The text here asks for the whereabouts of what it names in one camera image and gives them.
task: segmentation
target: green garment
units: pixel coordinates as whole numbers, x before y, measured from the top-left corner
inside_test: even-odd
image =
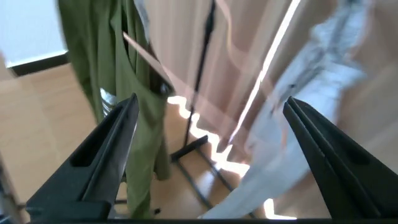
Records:
[[[169,178],[163,120],[168,93],[162,79],[123,40],[123,30],[145,47],[134,1],[58,0],[68,56],[85,95],[102,121],[112,107],[134,92],[137,128],[126,164],[127,205],[132,218],[150,218],[150,182]]]

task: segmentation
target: black baseboard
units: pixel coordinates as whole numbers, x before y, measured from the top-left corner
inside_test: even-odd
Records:
[[[68,63],[67,53],[58,56],[38,60],[34,62],[25,63],[22,65],[16,65],[10,69],[18,76],[24,76],[31,73],[39,72],[49,68],[65,65]]]

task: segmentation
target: wooden floor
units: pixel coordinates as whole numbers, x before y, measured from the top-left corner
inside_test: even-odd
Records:
[[[182,146],[185,132],[186,120],[178,109],[178,105],[169,105],[165,119],[170,153]],[[69,65],[22,78],[3,78],[0,124],[0,152],[21,203],[34,194],[95,127],[90,106]],[[210,149],[211,144],[202,147],[208,154]],[[182,163],[213,205],[229,194],[197,152],[186,155]],[[152,185],[152,207],[162,209],[157,218],[196,218],[206,212],[181,172],[175,166],[172,172],[170,180],[155,180]],[[239,175],[222,172],[233,186],[238,185]],[[126,198],[125,189],[122,184],[118,198]],[[125,205],[118,205],[116,210],[127,212]],[[264,212],[260,209],[258,215],[263,217]]]

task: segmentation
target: white wall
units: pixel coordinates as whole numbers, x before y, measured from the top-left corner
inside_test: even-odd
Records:
[[[0,52],[7,67],[65,49],[57,0],[0,0]]]

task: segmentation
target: white cloth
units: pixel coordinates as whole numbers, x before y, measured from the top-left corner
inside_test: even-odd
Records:
[[[364,77],[343,57],[359,37],[365,9],[360,2],[352,5],[340,1],[336,12],[312,29],[311,40],[284,72],[274,94],[282,101],[292,95],[334,122],[341,92]],[[281,149],[281,127],[271,115],[272,107],[267,101],[251,128],[246,149],[252,150],[253,160],[240,185],[201,218],[241,218],[268,198],[288,191],[308,172],[308,163],[289,125],[287,144]]]

